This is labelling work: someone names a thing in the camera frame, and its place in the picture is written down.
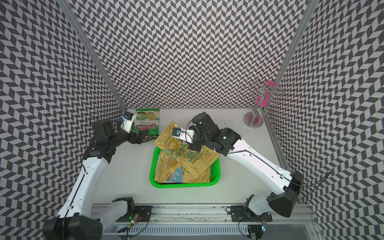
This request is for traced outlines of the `green white Chulo chips bag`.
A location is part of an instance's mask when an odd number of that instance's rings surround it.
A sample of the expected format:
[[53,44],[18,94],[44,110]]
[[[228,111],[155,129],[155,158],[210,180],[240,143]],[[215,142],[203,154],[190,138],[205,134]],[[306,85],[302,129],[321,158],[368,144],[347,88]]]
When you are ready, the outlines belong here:
[[132,130],[134,132],[148,130],[148,136],[159,135],[160,109],[136,109],[137,117]]

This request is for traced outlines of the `tan green kettle CHIPS bag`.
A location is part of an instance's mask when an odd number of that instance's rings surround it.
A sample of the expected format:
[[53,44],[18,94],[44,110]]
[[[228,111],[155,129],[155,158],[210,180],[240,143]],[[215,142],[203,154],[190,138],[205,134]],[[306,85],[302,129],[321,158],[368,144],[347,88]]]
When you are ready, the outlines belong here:
[[189,150],[187,143],[171,136],[172,129],[177,126],[175,122],[171,122],[156,139],[155,145],[180,163],[196,179],[205,170],[211,169],[219,154],[206,146],[203,146],[200,152]]

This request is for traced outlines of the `yellow blue CHIPS bag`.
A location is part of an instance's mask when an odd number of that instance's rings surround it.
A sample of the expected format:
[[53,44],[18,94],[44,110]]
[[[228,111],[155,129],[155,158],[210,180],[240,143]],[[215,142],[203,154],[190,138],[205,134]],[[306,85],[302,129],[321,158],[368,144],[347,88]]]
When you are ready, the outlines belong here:
[[211,182],[211,169],[208,168],[196,179],[180,163],[167,153],[160,151],[154,176],[158,184],[202,184]]

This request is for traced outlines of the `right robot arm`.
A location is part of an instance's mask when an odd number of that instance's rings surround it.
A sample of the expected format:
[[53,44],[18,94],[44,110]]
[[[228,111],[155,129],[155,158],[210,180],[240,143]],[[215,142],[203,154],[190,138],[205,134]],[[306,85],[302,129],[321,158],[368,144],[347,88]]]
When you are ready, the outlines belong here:
[[192,125],[184,131],[181,139],[197,151],[203,146],[240,163],[255,174],[270,189],[264,197],[250,196],[245,209],[256,216],[275,212],[289,218],[297,203],[303,182],[299,172],[289,172],[269,161],[254,150],[231,128],[220,129],[205,112],[192,119]]

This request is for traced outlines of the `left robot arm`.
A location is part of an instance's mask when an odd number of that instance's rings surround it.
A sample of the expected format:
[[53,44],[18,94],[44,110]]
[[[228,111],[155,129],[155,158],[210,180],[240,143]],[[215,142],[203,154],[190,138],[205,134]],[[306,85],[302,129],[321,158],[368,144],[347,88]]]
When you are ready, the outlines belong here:
[[91,217],[96,191],[117,147],[125,142],[141,144],[148,134],[147,130],[132,131],[135,119],[135,114],[124,113],[116,130],[110,119],[93,123],[94,137],[84,153],[78,179],[57,216],[43,225],[47,240],[99,240],[116,220],[136,214],[133,198],[125,197],[113,200],[99,216]]

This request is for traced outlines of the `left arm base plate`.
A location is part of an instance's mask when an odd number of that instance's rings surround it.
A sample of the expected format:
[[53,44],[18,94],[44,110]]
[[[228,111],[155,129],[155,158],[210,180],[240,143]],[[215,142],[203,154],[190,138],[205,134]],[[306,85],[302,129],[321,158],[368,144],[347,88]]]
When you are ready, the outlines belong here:
[[132,221],[135,217],[135,215],[138,216],[137,221],[148,223],[151,219],[151,213],[152,213],[152,206],[138,206],[135,207],[133,211],[128,213],[128,216],[126,217],[126,222]]

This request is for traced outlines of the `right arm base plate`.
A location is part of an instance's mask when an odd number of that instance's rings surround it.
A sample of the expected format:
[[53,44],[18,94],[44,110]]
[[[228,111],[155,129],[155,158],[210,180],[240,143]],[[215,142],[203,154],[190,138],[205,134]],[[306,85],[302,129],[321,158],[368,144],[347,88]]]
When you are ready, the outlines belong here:
[[273,221],[272,214],[266,213],[263,215],[256,215],[244,206],[232,205],[230,206],[229,214],[231,215],[232,222],[258,222],[269,223]]

